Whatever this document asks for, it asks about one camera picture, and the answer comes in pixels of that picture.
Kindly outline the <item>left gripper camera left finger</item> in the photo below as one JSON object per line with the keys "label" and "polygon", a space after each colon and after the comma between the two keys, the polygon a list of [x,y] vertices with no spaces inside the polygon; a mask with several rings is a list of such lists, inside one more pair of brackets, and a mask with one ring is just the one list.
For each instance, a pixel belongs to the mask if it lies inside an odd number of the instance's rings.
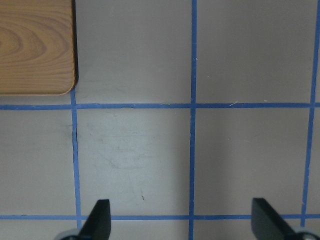
{"label": "left gripper camera left finger", "polygon": [[94,205],[78,237],[80,240],[108,240],[111,234],[111,209],[108,199]]}

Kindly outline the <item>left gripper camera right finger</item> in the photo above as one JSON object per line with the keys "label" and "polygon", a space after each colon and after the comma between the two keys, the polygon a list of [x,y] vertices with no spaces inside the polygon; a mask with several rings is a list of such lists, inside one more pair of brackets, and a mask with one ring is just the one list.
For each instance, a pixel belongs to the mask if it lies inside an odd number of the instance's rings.
{"label": "left gripper camera right finger", "polygon": [[289,240],[294,230],[264,198],[251,202],[251,230],[257,240]]}

